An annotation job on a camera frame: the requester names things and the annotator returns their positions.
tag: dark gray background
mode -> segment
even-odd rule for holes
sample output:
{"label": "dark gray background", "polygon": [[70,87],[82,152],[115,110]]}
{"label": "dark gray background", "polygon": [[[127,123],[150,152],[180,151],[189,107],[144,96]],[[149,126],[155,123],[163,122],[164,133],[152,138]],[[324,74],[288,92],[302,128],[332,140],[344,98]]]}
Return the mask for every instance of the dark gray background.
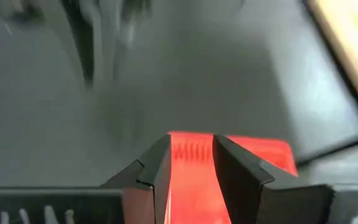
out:
{"label": "dark gray background", "polygon": [[354,100],[295,0],[154,0],[118,81],[94,90],[50,29],[9,27],[0,185],[99,185],[170,130],[280,138],[296,159],[358,139]]}

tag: gray countertop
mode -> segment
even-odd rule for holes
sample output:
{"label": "gray countertop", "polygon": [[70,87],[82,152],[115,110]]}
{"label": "gray countertop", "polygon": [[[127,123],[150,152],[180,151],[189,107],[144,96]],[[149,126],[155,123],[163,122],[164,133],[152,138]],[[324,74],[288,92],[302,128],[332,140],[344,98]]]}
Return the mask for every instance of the gray countertop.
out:
{"label": "gray countertop", "polygon": [[170,130],[280,138],[296,159],[358,138],[301,4],[218,2],[152,1],[118,81],[94,90],[50,29],[0,21],[0,185],[99,185]]}

